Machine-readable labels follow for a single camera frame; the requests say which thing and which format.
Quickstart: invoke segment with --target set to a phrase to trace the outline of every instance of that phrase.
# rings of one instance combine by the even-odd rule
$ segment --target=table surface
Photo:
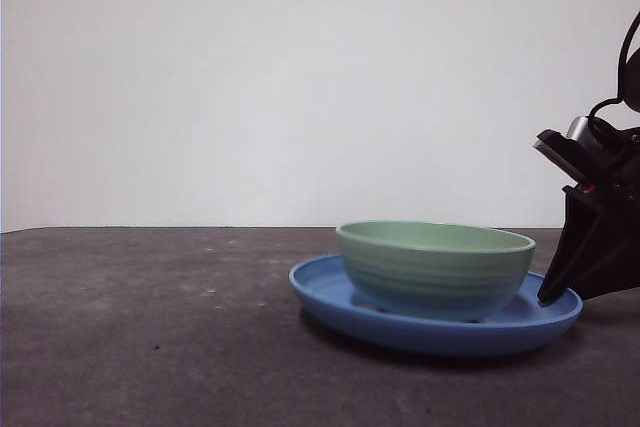
[[[543,273],[559,231],[538,242]],[[4,234],[5,427],[640,425],[640,289],[585,303],[535,352],[452,360],[351,340],[305,313],[325,228]]]

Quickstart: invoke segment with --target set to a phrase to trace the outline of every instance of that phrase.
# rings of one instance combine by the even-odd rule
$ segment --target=cable
[[[607,105],[619,104],[624,100],[624,67],[627,64],[627,56],[629,55],[629,47],[631,46],[631,40],[633,40],[633,36],[638,30],[638,26],[640,25],[640,12],[636,15],[633,22],[631,22],[631,26],[627,31],[627,35],[624,37],[624,41],[622,42],[622,48],[620,49],[620,56],[618,57],[618,92],[615,98],[603,100],[602,102],[596,104],[589,112],[589,122],[591,126],[591,122],[593,118],[596,116],[598,111]]]

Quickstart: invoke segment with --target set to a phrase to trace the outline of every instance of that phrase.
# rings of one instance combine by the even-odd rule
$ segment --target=bowl
[[[518,292],[536,243],[524,235],[408,221],[336,229],[355,288],[383,311],[479,321]]]

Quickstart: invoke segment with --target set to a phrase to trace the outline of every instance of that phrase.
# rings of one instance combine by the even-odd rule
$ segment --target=plate
[[[453,322],[382,312],[356,291],[340,254],[306,260],[289,273],[305,309],[322,323],[384,347],[430,355],[492,357],[540,348],[558,339],[582,311],[567,291],[542,306],[536,296],[543,277],[529,272],[518,294],[479,322]]]

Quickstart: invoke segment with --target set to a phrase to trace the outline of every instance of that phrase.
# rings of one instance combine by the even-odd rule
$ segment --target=robotic arm
[[[565,136],[545,130],[534,145],[577,182],[563,189],[565,224],[538,291],[543,304],[567,287],[583,299],[640,287],[640,127],[617,130],[596,116],[622,102],[640,112],[640,49],[628,57],[639,25],[640,12],[622,43],[616,97],[575,119]]]

